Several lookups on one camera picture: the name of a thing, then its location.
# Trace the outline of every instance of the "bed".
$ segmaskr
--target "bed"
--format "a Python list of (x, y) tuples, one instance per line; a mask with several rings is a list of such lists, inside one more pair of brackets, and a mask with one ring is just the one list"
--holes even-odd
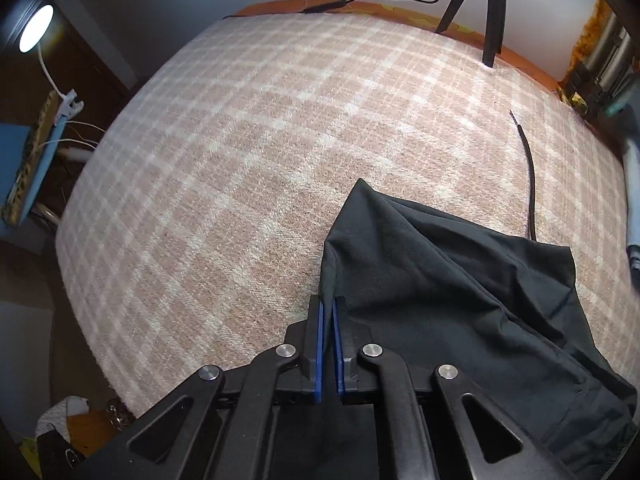
[(505, 234), (571, 247), (596, 346), (640, 386), (622, 165), (529, 76), (428, 30), (355, 14), (214, 23), (130, 101), (56, 248), (78, 322), (135, 415), (203, 364), (247, 364), (303, 319), (359, 177)]

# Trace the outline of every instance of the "white cable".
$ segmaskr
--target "white cable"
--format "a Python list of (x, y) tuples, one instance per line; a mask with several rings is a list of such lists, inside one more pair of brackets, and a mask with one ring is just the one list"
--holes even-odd
[(89, 148), (91, 148), (92, 150), (95, 150), (95, 146), (92, 144), (89, 144), (88, 142), (82, 142), (82, 140), (75, 140), (75, 139), (55, 139), (55, 140), (48, 140), (47, 142), (43, 142), (42, 144), (39, 144), (35, 147), (35, 150), (41, 148), (42, 146), (44, 146), (45, 144), (51, 144), (52, 142), (77, 142), (78, 144), (84, 144), (85, 146), (88, 146)]
[(82, 121), (67, 121), (67, 123), (84, 124), (84, 126), (92, 126), (96, 130), (100, 130), (104, 134), (107, 132), (106, 130), (103, 130), (100, 126), (96, 126), (95, 124), (91, 124), (91, 123), (83, 123)]
[(51, 78), (51, 76), (49, 75), (49, 71), (47, 70), (47, 67), (44, 66), (44, 61), (42, 60), (42, 50), (40, 48), (40, 42), (38, 42), (38, 59), (40, 60), (40, 65), (42, 66), (42, 70), (44, 71), (44, 75), (47, 76), (47, 79), (49, 80), (49, 82), (51, 83), (51, 86), (53, 86), (53, 89), (58, 93), (58, 95), (60, 97), (62, 97), (63, 99), (66, 97), (66, 95), (64, 95), (56, 86), (56, 84), (53, 82), (53, 79)]
[(69, 126), (69, 129), (73, 130), (78, 137), (80, 137), (82, 140), (84, 140), (84, 142), (90, 142), (92, 144), (95, 144), (96, 146), (98, 145), (98, 141), (97, 140), (85, 139), (82, 135), (80, 135), (80, 132), (78, 130), (76, 130), (73, 126)]

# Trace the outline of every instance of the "black cloth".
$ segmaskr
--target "black cloth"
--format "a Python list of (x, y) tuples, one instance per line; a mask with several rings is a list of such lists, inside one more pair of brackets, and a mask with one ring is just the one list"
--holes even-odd
[(567, 247), (359, 180), (326, 238), (319, 289), (407, 362), (463, 369), (581, 479), (600, 478), (634, 434), (636, 390), (593, 343)]

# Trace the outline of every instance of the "plaid blanket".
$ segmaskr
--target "plaid blanket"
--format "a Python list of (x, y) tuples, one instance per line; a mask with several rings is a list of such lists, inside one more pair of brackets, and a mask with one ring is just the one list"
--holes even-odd
[(303, 319), (322, 242), (358, 177), (571, 247), (596, 345), (640, 386), (640, 303), (620, 162), (511, 66), (428, 31), (345, 14), (217, 22), (111, 125), (56, 240), (66, 291), (137, 415), (202, 364), (247, 364)]

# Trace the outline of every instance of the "black tripod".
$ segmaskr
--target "black tripod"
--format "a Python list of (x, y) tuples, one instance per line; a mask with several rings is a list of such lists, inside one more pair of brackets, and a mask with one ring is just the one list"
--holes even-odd
[[(441, 34), (451, 24), (458, 9), (465, 0), (451, 0), (445, 11), (436, 34)], [(507, 0), (489, 0), (486, 13), (486, 31), (484, 33), (484, 50), (482, 62), (488, 67), (494, 65), (496, 54), (502, 51), (502, 37), (504, 35), (504, 18), (507, 13)]]

